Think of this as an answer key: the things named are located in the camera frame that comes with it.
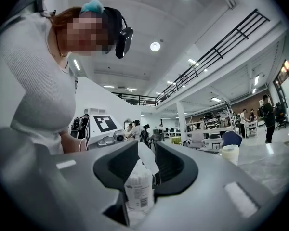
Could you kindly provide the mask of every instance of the woman's arm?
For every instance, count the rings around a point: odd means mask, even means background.
[[[76,139],[68,133],[68,130],[59,133],[64,153],[83,152],[86,150],[84,139]]]

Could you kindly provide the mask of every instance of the necklace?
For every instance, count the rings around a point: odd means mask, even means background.
[[[57,31],[55,31],[55,34],[56,34],[56,41],[57,41],[57,47],[58,47],[58,50],[59,50],[59,54],[60,54],[61,57],[66,57],[67,54],[66,54],[66,55],[63,55],[63,54],[61,53],[61,51],[60,51],[59,43],[58,43],[58,34],[57,34]]]

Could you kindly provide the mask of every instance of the black railing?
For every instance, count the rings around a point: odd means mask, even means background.
[[[262,26],[265,22],[270,21],[264,15],[259,13],[257,9],[251,12],[243,21],[241,21],[234,29],[231,30],[221,41],[214,45],[206,54],[204,54],[195,64],[189,67],[183,74],[169,85],[162,94],[156,97],[157,104],[160,104],[179,89],[188,85],[191,80],[202,72],[206,72],[210,66],[230,52],[234,47],[244,40],[249,39],[255,30]]]
[[[148,97],[148,96],[141,96],[141,95],[134,95],[134,94],[124,94],[113,92],[119,98],[124,99],[126,102],[132,105],[143,105],[143,106],[156,106],[157,100],[155,97]]]

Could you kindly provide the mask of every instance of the man in black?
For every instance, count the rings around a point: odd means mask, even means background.
[[[271,104],[268,102],[269,96],[263,95],[263,115],[264,115],[264,122],[266,125],[266,140],[265,143],[269,144],[272,143],[272,135],[275,130],[275,107],[273,108]]]

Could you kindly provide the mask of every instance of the ceiling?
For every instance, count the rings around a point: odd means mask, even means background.
[[[245,99],[252,95],[254,88],[257,88],[255,94],[263,91],[266,88],[266,83],[271,81],[271,73],[281,67],[278,64],[284,42],[285,38],[275,41],[229,74],[221,76],[211,85],[182,99],[184,111],[188,113],[186,116],[208,110],[225,100],[233,103]],[[259,75],[258,84],[254,86],[257,75]],[[213,97],[221,101],[212,101],[211,98]],[[163,115],[168,115],[168,117],[175,117],[176,112],[176,104],[161,111]]]
[[[68,0],[69,6],[82,6],[90,0]],[[176,42],[179,31],[195,20],[213,0],[100,0],[104,6],[121,11],[128,26],[134,30],[129,52],[117,59],[114,52],[96,54],[84,59],[75,56],[83,68],[82,74],[97,84],[134,88],[133,94],[145,93],[149,81],[156,76],[162,57]],[[150,44],[159,42],[159,51]]]

